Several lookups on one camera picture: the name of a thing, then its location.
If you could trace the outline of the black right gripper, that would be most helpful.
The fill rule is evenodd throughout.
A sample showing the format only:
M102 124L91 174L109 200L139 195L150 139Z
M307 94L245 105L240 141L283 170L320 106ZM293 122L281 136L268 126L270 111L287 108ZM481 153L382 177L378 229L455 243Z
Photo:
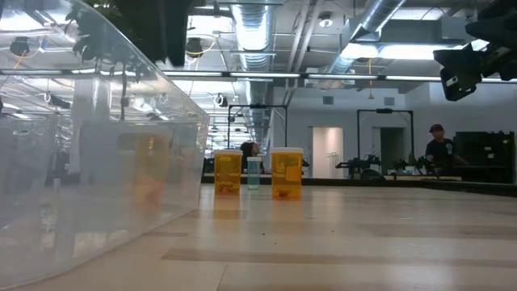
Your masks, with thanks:
M479 14L477 21L465 26L466 32L490 42L485 52L475 51L471 44L462 49L440 49L434 59L443 67L439 76L447 101L459 101L471 95L482 75L497 74L501 80L517 78L517 50L495 44L517 44L517 10Z

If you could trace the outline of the amber bottle with orange pills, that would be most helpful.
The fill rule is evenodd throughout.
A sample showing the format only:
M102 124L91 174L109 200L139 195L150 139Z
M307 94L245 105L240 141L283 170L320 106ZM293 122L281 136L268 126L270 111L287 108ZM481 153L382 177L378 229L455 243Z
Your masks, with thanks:
M133 199L138 205L159 205L170 169L167 135L144 133L137 139Z

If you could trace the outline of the large amber pill bottle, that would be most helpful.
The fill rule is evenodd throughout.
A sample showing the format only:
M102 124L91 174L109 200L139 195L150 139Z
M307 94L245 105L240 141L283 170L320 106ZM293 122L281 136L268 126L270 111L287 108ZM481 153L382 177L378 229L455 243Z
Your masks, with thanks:
M239 196L241 189L242 151L216 150L214 187L216 195Z
M296 147L271 150L271 196L273 200L300 200L302 158L304 151Z

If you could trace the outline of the small teal pill bottle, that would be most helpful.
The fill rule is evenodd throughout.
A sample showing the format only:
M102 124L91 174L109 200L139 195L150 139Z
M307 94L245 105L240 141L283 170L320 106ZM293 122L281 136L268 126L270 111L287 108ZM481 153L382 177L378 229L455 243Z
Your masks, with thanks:
M260 157L247 158L247 187L250 190L259 188L262 173L262 159Z

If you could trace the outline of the clear plastic bin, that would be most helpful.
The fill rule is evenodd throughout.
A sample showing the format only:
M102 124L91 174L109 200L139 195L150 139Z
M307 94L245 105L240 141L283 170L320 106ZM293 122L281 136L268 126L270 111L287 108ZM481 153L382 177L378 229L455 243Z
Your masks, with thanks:
M199 202L208 116L130 40L140 81L74 54L81 0L0 0L0 289L82 264ZM133 199L137 139L170 139L159 205Z

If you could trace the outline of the green potted plant white pot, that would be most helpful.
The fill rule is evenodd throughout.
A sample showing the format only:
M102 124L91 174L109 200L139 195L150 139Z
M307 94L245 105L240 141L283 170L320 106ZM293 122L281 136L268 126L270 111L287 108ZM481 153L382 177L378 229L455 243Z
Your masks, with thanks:
M131 48L128 37L132 30L124 22L116 0L81 1L72 5L65 18L77 25L74 54L80 55L83 63L90 62L97 74L106 71L110 77L140 81L146 68Z

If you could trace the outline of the person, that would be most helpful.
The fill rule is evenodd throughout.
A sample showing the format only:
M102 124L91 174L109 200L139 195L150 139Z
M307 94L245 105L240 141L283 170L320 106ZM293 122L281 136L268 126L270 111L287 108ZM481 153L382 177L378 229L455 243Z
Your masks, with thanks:
M425 158L427 160L426 171L433 175L452 175L454 163L461 166L469 163L456 153L453 140L444 136L444 128L441 124L433 124L429 133L433 139L427 143Z
M247 159L259 156L259 147L253 141L246 141L241 144L240 150L242 151L242 171L244 171L247 169Z

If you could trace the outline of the black cabinet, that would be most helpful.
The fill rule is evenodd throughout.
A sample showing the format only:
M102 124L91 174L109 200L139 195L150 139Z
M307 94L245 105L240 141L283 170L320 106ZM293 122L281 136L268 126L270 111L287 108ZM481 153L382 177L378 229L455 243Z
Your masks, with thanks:
M464 181L480 183L515 182L517 145L514 132L457 132L453 138L456 155L452 169Z

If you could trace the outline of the white door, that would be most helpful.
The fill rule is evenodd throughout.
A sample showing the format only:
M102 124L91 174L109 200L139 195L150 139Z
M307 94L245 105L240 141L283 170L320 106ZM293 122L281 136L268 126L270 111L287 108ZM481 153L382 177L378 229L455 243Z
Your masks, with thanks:
M315 179L343 179L343 169L336 166L343 160L343 129L338 127L312 128L312 177Z

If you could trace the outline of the wide silver ventilation duct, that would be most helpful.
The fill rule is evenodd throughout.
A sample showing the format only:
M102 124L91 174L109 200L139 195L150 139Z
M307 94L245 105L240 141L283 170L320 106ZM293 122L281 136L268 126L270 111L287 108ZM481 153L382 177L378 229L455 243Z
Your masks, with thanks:
M271 18L273 8L258 4L232 5L235 35L240 54L241 71L266 72L271 68ZM246 81L246 99L249 105L271 104L271 84L264 81Z

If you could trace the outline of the background black station frame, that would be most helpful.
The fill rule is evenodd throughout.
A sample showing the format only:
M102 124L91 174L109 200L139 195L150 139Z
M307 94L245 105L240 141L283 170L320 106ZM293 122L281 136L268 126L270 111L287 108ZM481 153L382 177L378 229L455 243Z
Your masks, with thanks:
M284 146L288 145L288 106L271 104L230 104L226 113L226 148L230 149L233 143L231 124L241 117L246 122L245 127L250 130L250 137L257 142L262 150L268 151L273 143L275 117L280 119L284 130Z
M356 159L359 161L359 165L357 166L357 170L360 175L363 174L363 172L370 168L371 165L374 164L374 162L368 158L367 160L363 161L361 158L363 155L361 154L361 120L360 120L360 114L362 112L372 112L376 114L393 114L396 113L407 113L410 116L410 155L409 160L411 162L415 161L415 148L414 148L414 112L412 110L396 110L391 108L377 108L377 109L358 109L356 111L356 140L357 140L357 157Z

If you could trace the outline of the silver spiral ventilation duct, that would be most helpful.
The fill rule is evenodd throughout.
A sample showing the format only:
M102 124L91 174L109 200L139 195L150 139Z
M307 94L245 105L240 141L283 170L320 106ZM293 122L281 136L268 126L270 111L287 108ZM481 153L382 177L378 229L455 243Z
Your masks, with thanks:
M405 4L406 0L367 0L364 10L345 22L340 35L340 51L326 68L326 74L343 75L361 58L377 58L375 43L382 28Z

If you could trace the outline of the black aluminium table frame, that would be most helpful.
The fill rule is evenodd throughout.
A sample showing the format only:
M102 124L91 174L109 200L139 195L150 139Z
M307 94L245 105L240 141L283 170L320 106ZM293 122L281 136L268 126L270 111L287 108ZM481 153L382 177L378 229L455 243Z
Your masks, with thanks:
M439 191L476 193L489 196L517 198L517 184L474 183L443 179L400 180L400 179L314 179L302 178L302 186L315 187L370 187L370 188L424 188Z

